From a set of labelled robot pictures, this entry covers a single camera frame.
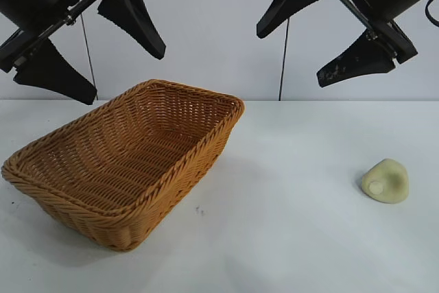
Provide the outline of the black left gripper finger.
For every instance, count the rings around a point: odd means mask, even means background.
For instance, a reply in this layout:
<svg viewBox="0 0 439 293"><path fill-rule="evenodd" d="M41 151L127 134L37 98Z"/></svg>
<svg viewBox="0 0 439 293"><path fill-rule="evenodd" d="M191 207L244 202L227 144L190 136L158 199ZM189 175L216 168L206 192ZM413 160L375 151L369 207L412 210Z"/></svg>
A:
<svg viewBox="0 0 439 293"><path fill-rule="evenodd" d="M83 104L92 104L97 95L93 84L62 57L49 39L18 59L15 67L17 84L53 91Z"/></svg>
<svg viewBox="0 0 439 293"><path fill-rule="evenodd" d="M102 0L97 11L135 39L151 56L163 59L166 45L143 0Z"/></svg>

